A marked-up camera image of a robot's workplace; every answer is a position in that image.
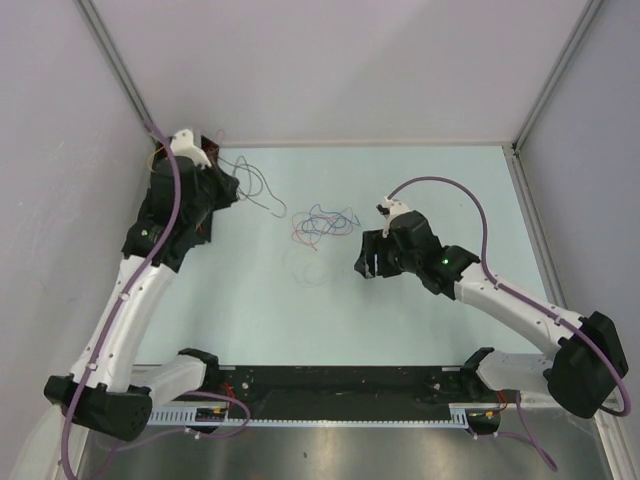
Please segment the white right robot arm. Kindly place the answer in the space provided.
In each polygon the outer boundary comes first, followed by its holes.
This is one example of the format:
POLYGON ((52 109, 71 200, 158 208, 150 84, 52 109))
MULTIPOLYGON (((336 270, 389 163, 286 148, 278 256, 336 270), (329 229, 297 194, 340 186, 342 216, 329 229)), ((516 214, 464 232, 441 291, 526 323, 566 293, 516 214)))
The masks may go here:
POLYGON ((628 364, 614 322, 541 303, 490 276, 480 258, 457 245, 444 246, 428 220, 391 200, 377 207, 385 219, 362 235, 354 269, 366 279, 415 275, 434 295, 474 307, 524 337, 538 354, 478 350, 461 376, 463 393, 484 401, 496 390, 549 394, 568 412, 589 419, 605 408, 628 364))

